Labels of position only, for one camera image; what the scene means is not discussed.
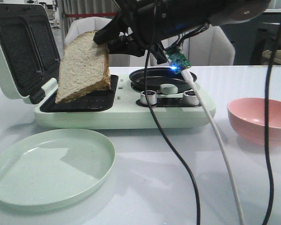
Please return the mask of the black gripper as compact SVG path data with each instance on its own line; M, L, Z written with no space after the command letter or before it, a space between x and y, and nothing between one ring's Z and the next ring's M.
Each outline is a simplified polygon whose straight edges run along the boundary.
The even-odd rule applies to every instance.
M203 25L211 15L208 0L118 0L120 10L93 41L97 45L107 43L109 54L127 54L142 57L152 43L151 53L158 63L166 59L157 44ZM119 36L132 29L132 36Z

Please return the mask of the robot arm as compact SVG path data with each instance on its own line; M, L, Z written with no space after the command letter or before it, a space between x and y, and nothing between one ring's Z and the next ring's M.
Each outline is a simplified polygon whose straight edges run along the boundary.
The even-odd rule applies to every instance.
M148 50L158 64L165 63L161 41L182 35L182 45L212 26L244 23L262 14L267 0L116 0L116 16L94 35L110 54L141 57Z

